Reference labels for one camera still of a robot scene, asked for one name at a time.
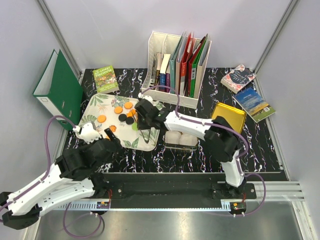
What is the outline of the green sandwich cookie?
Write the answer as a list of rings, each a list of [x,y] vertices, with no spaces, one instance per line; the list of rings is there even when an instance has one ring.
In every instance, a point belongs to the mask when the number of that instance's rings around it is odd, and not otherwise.
[[[132,130],[134,131],[138,131],[138,124],[136,122],[134,122],[132,125],[131,125],[131,128]]]

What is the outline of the black sandwich cookie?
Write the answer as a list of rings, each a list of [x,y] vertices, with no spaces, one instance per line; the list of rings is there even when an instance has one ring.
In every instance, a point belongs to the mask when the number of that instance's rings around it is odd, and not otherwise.
[[[132,125],[134,122],[135,122],[135,120],[134,120],[133,117],[127,117],[126,120],[125,120],[125,123],[127,125]]]
[[[120,122],[125,122],[126,119],[127,119],[127,115],[126,115],[126,114],[120,114],[120,115],[118,116],[118,120],[119,120]]]

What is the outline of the metal serving tongs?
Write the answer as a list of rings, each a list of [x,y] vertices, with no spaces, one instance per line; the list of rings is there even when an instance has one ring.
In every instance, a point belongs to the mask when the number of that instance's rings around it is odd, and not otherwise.
[[[151,127],[143,120],[138,120],[137,129],[140,131],[144,142],[148,144],[150,141]]]

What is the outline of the gold cookie tin base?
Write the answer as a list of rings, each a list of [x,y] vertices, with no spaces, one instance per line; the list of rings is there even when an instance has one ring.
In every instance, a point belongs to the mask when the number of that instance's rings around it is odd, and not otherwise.
[[[164,136],[164,146],[169,149],[195,151],[199,140],[196,136],[180,131],[167,131]]]

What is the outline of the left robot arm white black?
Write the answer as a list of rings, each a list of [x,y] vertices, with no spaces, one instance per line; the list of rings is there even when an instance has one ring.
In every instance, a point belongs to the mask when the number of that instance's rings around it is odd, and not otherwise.
[[[22,230],[36,223],[52,210],[85,198],[106,198],[112,195],[110,184],[98,169],[111,163],[122,149],[121,141],[109,129],[106,138],[65,150],[50,166],[49,172],[16,192],[0,194],[0,208],[7,211],[1,223]]]

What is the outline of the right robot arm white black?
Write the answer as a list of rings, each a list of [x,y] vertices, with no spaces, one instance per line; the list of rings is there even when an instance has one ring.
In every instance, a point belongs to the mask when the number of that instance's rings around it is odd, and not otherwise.
[[[244,143],[246,140],[233,130],[222,116],[203,119],[187,116],[166,107],[159,110],[146,99],[140,99],[135,109],[149,128],[177,131],[203,140],[225,173],[226,194],[235,199],[244,194],[247,181],[239,158],[240,140]]]

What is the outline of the orange fish shaped cookie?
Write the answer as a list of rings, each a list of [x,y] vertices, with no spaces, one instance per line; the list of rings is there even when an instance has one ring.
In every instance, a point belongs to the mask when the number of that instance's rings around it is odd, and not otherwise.
[[[127,114],[126,116],[128,118],[134,118],[136,116],[136,110],[135,109],[131,109]]]

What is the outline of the orange round sandwich cookie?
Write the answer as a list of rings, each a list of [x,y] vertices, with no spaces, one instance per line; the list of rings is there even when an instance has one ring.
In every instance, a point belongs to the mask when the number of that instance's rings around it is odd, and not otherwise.
[[[130,102],[130,101],[127,101],[124,103],[124,108],[127,109],[127,110],[130,110],[133,108],[133,103]]]

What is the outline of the orange cookie near tray left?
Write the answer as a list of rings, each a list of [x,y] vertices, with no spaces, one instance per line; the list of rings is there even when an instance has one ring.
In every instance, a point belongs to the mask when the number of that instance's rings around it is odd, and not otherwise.
[[[98,121],[99,123],[104,123],[104,122],[106,121],[106,119],[107,119],[107,117],[106,117],[105,115],[99,115],[99,116],[97,117],[97,121]]]

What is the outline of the white paper cup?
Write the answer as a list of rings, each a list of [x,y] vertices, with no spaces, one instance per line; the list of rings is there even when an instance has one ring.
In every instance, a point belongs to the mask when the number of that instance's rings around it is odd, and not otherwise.
[[[167,131],[165,134],[165,143],[178,145],[180,143],[181,133],[179,131]]]
[[[184,133],[180,137],[179,144],[194,147],[198,144],[198,138],[194,135]]]

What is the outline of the floral patterned serving tray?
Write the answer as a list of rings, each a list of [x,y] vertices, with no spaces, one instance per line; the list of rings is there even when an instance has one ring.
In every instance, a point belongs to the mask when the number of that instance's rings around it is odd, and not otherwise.
[[[120,122],[118,119],[120,114],[127,115],[130,110],[135,109],[135,105],[138,103],[138,101],[139,100],[136,98],[97,93],[91,97],[78,125],[82,127],[87,122],[93,122],[95,129],[104,138],[107,137],[104,130],[109,128],[111,125],[115,125],[116,131],[114,132],[114,135],[120,140],[120,143],[124,148],[146,152],[152,151],[156,148],[160,134],[159,130],[152,127],[150,131],[149,143],[145,143],[139,130],[132,130],[132,125],[126,124],[126,121]],[[125,102],[132,102],[132,109],[124,108]],[[114,112],[114,108],[117,106],[121,106],[123,108],[122,113],[116,114]],[[99,123],[97,121],[97,117],[100,115],[106,116],[105,122]],[[133,118],[134,122],[137,123],[137,111],[135,117]]]

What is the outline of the white desk file organizer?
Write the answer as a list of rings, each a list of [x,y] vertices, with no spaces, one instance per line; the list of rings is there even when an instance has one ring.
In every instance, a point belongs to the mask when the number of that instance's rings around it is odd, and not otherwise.
[[[147,74],[141,91],[155,101],[196,109],[212,41],[208,34],[153,31],[148,40]]]

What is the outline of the green lever arch binder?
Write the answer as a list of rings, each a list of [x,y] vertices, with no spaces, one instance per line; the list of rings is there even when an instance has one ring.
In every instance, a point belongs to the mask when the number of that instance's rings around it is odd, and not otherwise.
[[[53,50],[32,95],[71,131],[80,122],[83,92],[62,51]]]

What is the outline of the blue landscape cover book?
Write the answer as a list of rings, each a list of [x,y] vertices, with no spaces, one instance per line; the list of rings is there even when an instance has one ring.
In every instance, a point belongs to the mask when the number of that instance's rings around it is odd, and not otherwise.
[[[273,115],[276,110],[267,103],[252,87],[248,87],[232,97],[236,103],[258,123]]]

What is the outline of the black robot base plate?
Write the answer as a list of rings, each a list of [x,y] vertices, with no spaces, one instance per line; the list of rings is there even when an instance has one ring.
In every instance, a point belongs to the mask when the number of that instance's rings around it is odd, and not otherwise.
[[[106,173],[92,200],[111,197],[116,211],[204,211],[223,202],[255,200],[255,186],[228,186],[223,173]]]

